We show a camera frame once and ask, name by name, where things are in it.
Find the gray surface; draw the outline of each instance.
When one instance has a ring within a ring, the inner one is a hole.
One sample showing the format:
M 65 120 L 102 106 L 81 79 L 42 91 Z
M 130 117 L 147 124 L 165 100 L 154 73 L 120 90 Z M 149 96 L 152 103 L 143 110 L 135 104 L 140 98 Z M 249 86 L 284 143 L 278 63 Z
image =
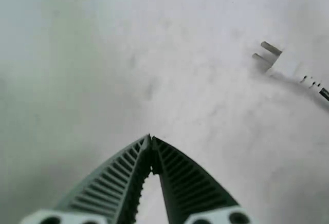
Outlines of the gray surface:
M 263 76 L 263 40 L 329 83 L 327 0 L 0 0 L 0 216 L 17 223 L 151 133 L 260 223 L 329 222 L 329 111 Z M 156 178 L 139 223 L 167 223 Z

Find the white background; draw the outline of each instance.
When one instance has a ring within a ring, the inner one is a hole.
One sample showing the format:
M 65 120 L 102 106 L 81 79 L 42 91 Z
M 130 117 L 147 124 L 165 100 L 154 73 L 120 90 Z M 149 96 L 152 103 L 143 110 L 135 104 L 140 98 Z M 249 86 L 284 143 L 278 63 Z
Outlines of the white background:
M 54 206 L 151 133 L 259 223 L 329 222 L 329 109 L 263 75 L 263 40 L 329 84 L 328 0 L 0 0 L 0 216 Z M 138 223 L 168 223 L 156 177 Z

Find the power cord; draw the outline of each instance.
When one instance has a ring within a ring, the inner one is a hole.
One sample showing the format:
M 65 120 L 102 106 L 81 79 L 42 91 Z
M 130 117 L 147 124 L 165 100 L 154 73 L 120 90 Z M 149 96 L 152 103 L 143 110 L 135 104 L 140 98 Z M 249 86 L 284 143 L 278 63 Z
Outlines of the power cord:
M 261 46 L 271 52 L 275 59 L 273 61 L 257 53 L 253 54 L 254 58 L 264 60 L 270 65 L 270 68 L 266 71 L 267 75 L 299 83 L 309 90 L 320 94 L 329 101 L 329 91 L 322 86 L 321 81 L 317 81 L 309 74 L 306 74 L 302 63 L 296 59 L 293 51 L 285 50 L 282 52 L 267 42 L 262 42 Z

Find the plug prong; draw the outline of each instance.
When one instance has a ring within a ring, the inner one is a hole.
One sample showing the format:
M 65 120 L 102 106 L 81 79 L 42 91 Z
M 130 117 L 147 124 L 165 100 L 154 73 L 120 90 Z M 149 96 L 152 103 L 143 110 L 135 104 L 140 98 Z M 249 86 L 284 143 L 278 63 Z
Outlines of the plug prong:
M 271 62 L 271 61 L 269 61 L 268 59 L 266 59 L 266 58 L 260 56 L 260 55 L 257 54 L 257 53 L 254 53 L 254 54 L 252 55 L 252 57 L 255 58 L 255 59 L 258 59 L 258 60 L 266 61 L 266 62 L 267 62 L 269 65 L 271 65 L 271 66 L 273 65 L 273 62 Z
M 263 48 L 265 48 L 266 50 L 270 51 L 272 54 L 278 56 L 278 57 L 280 56 L 280 54 L 282 54 L 282 51 L 281 51 L 281 50 L 277 49 L 277 48 L 276 48 L 275 46 L 273 46 L 273 45 L 270 45 L 268 42 L 263 41 L 263 42 L 261 43 L 261 46 L 262 46 Z

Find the screw hole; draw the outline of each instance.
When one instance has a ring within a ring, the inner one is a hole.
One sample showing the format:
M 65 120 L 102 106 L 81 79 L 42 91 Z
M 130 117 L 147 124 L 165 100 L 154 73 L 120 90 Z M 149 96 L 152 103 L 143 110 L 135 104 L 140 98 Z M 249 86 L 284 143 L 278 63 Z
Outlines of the screw hole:
M 40 222 L 40 224 L 59 224 L 61 219 L 57 216 L 50 216 Z
M 229 219 L 232 224 L 248 224 L 248 223 L 250 223 L 249 218 L 241 212 L 234 212 L 234 213 L 230 214 Z
M 193 224 L 211 224 L 211 222 L 204 219 L 198 219 Z

